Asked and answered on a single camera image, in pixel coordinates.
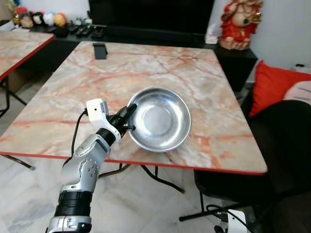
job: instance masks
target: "robotic arm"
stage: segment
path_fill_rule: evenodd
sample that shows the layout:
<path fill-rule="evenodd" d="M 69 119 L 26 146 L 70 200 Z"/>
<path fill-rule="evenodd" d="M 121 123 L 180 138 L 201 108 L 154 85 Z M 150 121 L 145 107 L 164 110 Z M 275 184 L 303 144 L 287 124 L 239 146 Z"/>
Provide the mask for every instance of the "robotic arm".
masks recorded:
<path fill-rule="evenodd" d="M 131 104 L 109 116 L 101 99 L 86 103 L 90 122 L 99 130 L 90 135 L 67 159 L 62 168 L 62 187 L 54 217 L 46 233 L 88 233 L 91 230 L 90 203 L 99 169 L 111 145 L 135 126 L 126 126 L 137 105 Z"/>

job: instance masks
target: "television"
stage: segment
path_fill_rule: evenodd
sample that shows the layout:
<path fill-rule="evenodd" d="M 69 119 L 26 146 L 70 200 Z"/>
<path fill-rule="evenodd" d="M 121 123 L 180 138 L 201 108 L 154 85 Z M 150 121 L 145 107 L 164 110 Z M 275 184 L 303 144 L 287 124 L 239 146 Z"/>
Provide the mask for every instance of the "television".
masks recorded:
<path fill-rule="evenodd" d="M 107 28 L 132 28 L 152 35 L 205 34 L 213 4 L 214 0 L 89 0 L 89 14 L 94 25 Z"/>

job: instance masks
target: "black tv stand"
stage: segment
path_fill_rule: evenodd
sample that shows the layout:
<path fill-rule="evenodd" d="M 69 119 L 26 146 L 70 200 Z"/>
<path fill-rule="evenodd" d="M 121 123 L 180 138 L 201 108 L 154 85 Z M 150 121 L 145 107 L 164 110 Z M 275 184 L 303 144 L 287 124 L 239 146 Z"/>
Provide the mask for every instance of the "black tv stand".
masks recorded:
<path fill-rule="evenodd" d="M 163 40 L 163 38 L 155 39 L 152 36 L 154 30 L 152 33 L 150 33 L 150 30 L 140 30 L 138 33 L 135 30 L 133 31 L 130 28 L 127 28 L 125 31 L 122 31 L 121 36 L 119 33 L 121 32 L 120 29 L 121 28 L 114 28 L 110 31 L 108 30 L 108 33 L 105 33 L 101 38 L 92 38 L 91 35 L 77 37 L 74 34 L 68 34 L 67 37 L 57 37 L 50 44 L 23 63 L 20 67 L 24 69 L 54 72 L 81 41 L 117 42 L 210 49 L 214 50 L 232 89 L 234 91 L 240 91 L 257 61 L 257 57 L 250 49 L 236 51 L 226 50 L 219 45 L 206 45 L 204 43 L 203 34 L 192 34 L 191 40 L 185 40 L 187 39 L 185 37 L 172 41 Z M 46 33 L 50 31 L 50 28 L 35 26 L 31 28 L 31 31 Z"/>

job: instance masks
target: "black cable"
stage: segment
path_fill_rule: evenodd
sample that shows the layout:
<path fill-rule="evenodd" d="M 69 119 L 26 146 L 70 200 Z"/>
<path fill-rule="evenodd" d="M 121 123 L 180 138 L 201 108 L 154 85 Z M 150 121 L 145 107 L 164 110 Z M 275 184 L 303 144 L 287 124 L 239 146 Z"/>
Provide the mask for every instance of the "black cable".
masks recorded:
<path fill-rule="evenodd" d="M 228 211 L 228 210 L 226 210 L 225 208 L 223 208 L 223 207 L 221 207 L 221 206 L 219 206 L 219 205 L 207 205 L 207 210 L 209 210 L 208 208 L 209 207 L 214 207 L 214 208 L 217 208 L 217 209 L 221 209 L 223 212 L 227 212 L 228 214 L 230 214 L 231 216 L 233 216 L 233 217 L 235 217 L 240 223 L 242 223 L 249 231 L 250 231 L 250 233 L 254 233 L 250 228 L 249 228 L 249 226 L 246 224 L 246 223 L 244 223 L 240 218 L 238 218 L 235 214 L 233 214 L 233 213 L 231 213 L 230 211 Z"/>
<path fill-rule="evenodd" d="M 73 152 L 74 152 L 74 142 L 76 140 L 76 136 L 77 136 L 77 132 L 78 132 L 78 127 L 79 127 L 81 118 L 84 115 L 87 115 L 87 110 L 86 109 L 84 109 L 84 111 L 80 114 L 80 116 L 79 116 L 79 118 L 77 120 L 76 129 L 74 130 L 73 139 L 72 139 L 72 143 L 71 143 L 71 156 L 73 156 Z"/>

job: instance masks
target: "bowl rim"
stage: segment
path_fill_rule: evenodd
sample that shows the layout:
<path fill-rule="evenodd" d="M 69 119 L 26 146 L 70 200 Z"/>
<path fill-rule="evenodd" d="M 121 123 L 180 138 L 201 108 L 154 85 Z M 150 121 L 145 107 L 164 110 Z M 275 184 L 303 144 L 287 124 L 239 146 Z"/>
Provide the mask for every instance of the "bowl rim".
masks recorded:
<path fill-rule="evenodd" d="M 190 110 L 189 110 L 189 107 L 187 106 L 186 102 L 178 95 L 176 94 L 174 91 L 170 90 L 170 89 L 167 89 L 167 88 L 164 88 L 164 87 L 157 87 L 157 86 L 150 86 L 150 87 L 146 87 L 140 91 L 138 91 L 137 93 L 135 93 L 132 98 L 129 100 L 127 106 L 129 106 L 132 101 L 138 96 L 140 95 L 141 93 L 145 92 L 145 91 L 148 91 L 148 90 L 153 90 L 153 89 L 161 89 L 161 90 L 165 90 L 165 91 L 168 91 L 168 92 L 171 92 L 172 94 L 176 95 L 181 101 L 182 103 L 184 104 L 184 106 L 186 107 L 186 110 L 188 112 L 188 116 L 189 116 L 189 126 L 188 126 L 188 130 L 187 130 L 187 133 L 185 134 L 185 136 L 182 138 L 182 140 L 176 144 L 175 146 L 173 147 L 170 147 L 168 149 L 165 149 L 165 150 L 152 150 L 150 149 L 149 147 L 146 147 L 144 146 L 143 144 L 139 143 L 135 137 L 133 136 L 132 132 L 129 131 L 129 134 L 131 136 L 131 138 L 133 139 L 133 141 L 138 145 L 140 146 L 141 148 L 144 148 L 145 150 L 148 150 L 148 151 L 152 151 L 152 152 L 168 152 L 168 151 L 171 151 L 171 150 L 174 150 L 176 149 L 177 147 L 179 147 L 181 144 L 184 143 L 184 141 L 188 138 L 189 134 L 190 134 L 190 131 L 191 131 L 191 126 L 192 126 L 192 120 L 191 120 L 191 114 L 190 114 Z"/>

